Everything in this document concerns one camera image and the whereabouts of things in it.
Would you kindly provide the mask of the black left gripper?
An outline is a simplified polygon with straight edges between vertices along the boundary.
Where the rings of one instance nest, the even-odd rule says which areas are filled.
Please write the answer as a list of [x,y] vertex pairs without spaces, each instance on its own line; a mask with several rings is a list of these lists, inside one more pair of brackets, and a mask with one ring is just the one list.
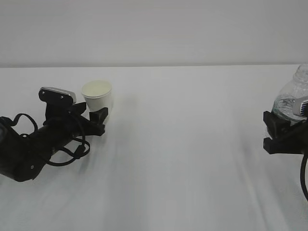
[[89,119],[83,116],[86,109],[85,102],[73,104],[69,108],[48,105],[43,123],[43,143],[68,144],[78,136],[84,140],[86,136],[103,135],[109,109],[104,107],[90,112]]

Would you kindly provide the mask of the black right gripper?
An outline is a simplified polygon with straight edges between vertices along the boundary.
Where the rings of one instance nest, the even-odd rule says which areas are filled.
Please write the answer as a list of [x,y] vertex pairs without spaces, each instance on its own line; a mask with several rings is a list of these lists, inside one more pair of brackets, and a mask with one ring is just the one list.
[[263,148],[269,154],[303,154],[308,148],[308,123],[299,122],[293,126],[290,120],[278,117],[273,112],[263,112],[266,136]]

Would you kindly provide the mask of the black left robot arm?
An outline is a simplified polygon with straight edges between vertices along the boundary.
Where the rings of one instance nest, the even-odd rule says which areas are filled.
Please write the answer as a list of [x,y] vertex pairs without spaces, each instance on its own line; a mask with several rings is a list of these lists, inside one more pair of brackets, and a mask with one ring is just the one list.
[[46,105],[41,128],[28,114],[0,118],[0,173],[17,182],[35,179],[45,165],[64,167],[90,152],[87,136],[105,133],[107,107],[82,114],[86,103],[67,108]]

